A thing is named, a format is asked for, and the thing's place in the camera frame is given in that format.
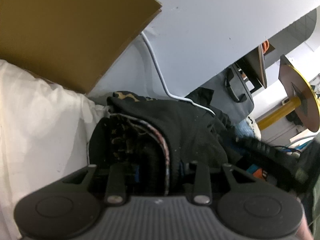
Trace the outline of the person right hand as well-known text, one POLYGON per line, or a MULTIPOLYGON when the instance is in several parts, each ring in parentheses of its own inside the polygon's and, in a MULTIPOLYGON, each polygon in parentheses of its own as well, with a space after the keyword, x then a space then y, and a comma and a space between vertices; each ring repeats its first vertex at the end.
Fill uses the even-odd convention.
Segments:
POLYGON ((307 221, 304 219, 302 220, 299 229, 296 233, 296 237, 299 240, 313 240, 313 235, 308 227, 307 221))

